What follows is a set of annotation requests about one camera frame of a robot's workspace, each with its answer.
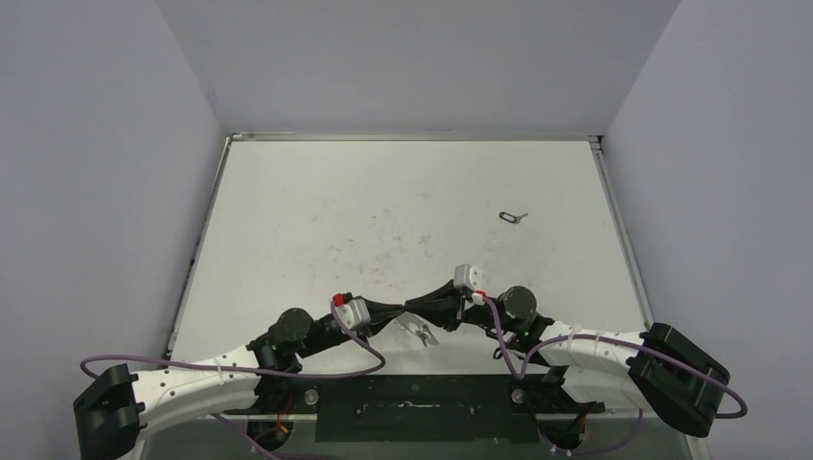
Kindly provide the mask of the grey key holder with rings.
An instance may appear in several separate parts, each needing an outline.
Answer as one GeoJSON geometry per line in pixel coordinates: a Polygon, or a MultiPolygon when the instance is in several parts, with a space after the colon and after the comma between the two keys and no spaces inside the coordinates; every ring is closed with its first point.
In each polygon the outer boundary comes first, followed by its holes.
{"type": "Polygon", "coordinates": [[[405,312],[395,318],[398,325],[417,337],[424,347],[437,346],[439,341],[430,330],[429,325],[415,314],[405,312]]]}

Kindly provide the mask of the key with black tag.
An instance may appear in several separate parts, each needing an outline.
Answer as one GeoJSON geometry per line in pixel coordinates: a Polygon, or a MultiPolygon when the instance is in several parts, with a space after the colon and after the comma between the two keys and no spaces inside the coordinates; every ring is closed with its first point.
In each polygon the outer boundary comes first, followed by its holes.
{"type": "Polygon", "coordinates": [[[520,215],[514,215],[507,212],[499,212],[499,218],[510,223],[513,225],[519,224],[524,218],[528,216],[528,213],[523,213],[520,215]]]}

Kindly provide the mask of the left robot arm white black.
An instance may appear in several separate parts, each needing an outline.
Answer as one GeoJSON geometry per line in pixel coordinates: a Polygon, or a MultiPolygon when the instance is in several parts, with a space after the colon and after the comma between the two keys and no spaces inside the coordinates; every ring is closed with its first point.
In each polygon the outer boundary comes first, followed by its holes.
{"type": "Polygon", "coordinates": [[[306,377],[301,358],[348,340],[377,357],[364,339],[405,310],[340,294],[319,319],[290,308],[248,344],[198,362],[160,359],[157,369],[134,372],[115,357],[73,403],[81,458],[119,459],[163,429],[210,414],[274,412],[285,402],[285,382],[306,377]]]}

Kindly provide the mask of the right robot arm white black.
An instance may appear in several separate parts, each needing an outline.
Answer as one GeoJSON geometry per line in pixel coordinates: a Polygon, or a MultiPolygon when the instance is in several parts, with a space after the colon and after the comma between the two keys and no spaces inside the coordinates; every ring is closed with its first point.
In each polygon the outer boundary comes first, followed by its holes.
{"type": "Polygon", "coordinates": [[[497,356],[548,368],[545,404],[564,411],[574,403],[653,411],[668,426],[697,438],[720,419],[719,406],[730,372],[674,327],[654,323],[647,330],[612,333],[583,329],[538,311],[534,293],[513,286],[496,297],[447,283],[409,299],[406,311],[449,332],[462,324],[481,328],[498,344],[497,356]]]}

